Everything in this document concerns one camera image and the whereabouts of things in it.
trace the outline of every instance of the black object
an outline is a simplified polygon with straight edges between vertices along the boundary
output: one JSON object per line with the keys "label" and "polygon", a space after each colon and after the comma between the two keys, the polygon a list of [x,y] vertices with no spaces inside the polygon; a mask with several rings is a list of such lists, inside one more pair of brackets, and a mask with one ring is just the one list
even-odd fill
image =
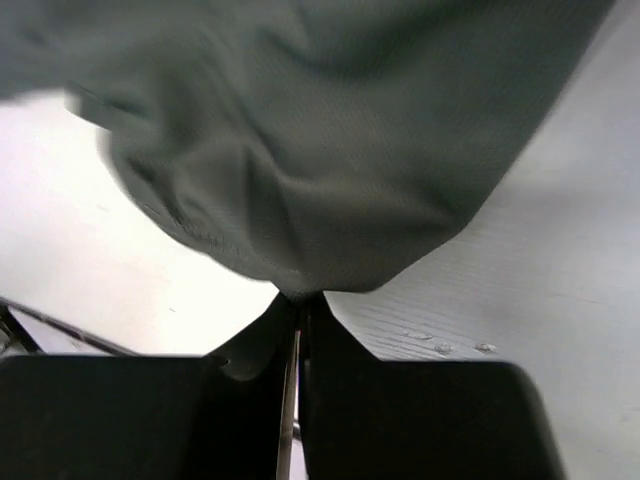
{"label": "black object", "polygon": [[541,402],[521,370],[380,361],[323,297],[299,308],[283,296],[202,358],[0,361],[1,476],[287,478],[287,380],[298,345],[311,480],[564,478]]}

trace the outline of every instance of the gray fabric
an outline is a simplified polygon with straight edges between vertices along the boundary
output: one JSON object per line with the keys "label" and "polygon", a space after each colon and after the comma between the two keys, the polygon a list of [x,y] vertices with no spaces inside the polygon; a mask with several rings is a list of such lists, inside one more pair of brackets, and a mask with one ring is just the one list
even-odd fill
{"label": "gray fabric", "polygon": [[0,98],[66,86],[178,241],[291,297],[462,229],[613,0],[0,0]]}

